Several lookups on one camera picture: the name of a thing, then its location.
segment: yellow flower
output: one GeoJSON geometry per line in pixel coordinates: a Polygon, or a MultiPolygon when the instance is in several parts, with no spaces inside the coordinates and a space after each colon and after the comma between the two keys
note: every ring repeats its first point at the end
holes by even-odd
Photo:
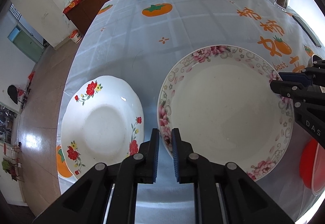
{"type": "Polygon", "coordinates": [[[71,147],[72,147],[72,149],[77,149],[77,144],[75,143],[75,142],[71,142],[71,145],[70,145],[71,147]]]}
{"type": "Polygon", "coordinates": [[[101,87],[99,85],[97,85],[97,87],[95,87],[95,91],[101,91],[101,87]]]}

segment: round plate with pink flowers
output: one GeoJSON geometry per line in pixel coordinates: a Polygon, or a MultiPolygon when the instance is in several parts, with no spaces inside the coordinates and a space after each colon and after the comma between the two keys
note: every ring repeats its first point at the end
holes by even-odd
{"type": "Polygon", "coordinates": [[[141,102],[122,79],[104,75],[71,98],[62,120],[61,146],[77,179],[96,163],[120,163],[144,141],[141,102]]]}
{"type": "Polygon", "coordinates": [[[284,155],[293,129],[292,102],[272,92],[280,76],[255,53],[229,45],[198,49],[167,75],[159,94],[160,135],[171,154],[171,130],[211,162],[235,162],[253,180],[284,155]]]}

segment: red and white bucket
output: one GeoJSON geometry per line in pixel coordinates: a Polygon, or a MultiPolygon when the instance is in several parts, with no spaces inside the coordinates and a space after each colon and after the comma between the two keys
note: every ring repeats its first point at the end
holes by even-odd
{"type": "Polygon", "coordinates": [[[81,39],[81,34],[79,33],[79,31],[76,29],[74,30],[71,35],[69,36],[69,38],[74,41],[75,43],[79,42],[81,39]]]}

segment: table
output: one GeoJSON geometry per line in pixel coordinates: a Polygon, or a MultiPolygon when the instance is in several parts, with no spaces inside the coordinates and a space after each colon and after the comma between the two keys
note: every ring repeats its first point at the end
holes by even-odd
{"type": "MultiPolygon", "coordinates": [[[[69,100],[98,76],[121,78],[137,93],[147,141],[152,128],[157,128],[161,84],[178,60],[198,48],[243,47],[277,71],[288,72],[305,68],[313,52],[325,57],[292,18],[295,12],[282,12],[272,0],[111,0],[103,7],[106,11],[92,22],[69,72],[58,120],[58,146],[69,100]]],[[[257,182],[294,221],[317,200],[299,176],[300,156],[310,138],[295,125],[284,157],[257,182]]],[[[74,176],[63,178],[59,173],[62,193],[75,181],[74,176]]],[[[156,183],[138,188],[136,223],[194,223],[193,200],[192,184],[176,182],[172,158],[160,142],[156,183]]]]}

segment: green leaf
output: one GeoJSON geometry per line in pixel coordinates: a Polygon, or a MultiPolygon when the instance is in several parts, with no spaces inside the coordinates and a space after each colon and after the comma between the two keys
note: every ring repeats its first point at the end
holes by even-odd
{"type": "Polygon", "coordinates": [[[144,9],[144,11],[153,12],[155,10],[161,10],[161,8],[165,5],[151,5],[149,8],[144,9]]]}
{"type": "Polygon", "coordinates": [[[61,162],[63,163],[64,162],[64,155],[63,155],[63,152],[62,152],[62,148],[60,148],[58,151],[57,151],[58,155],[61,156],[61,162]]]}

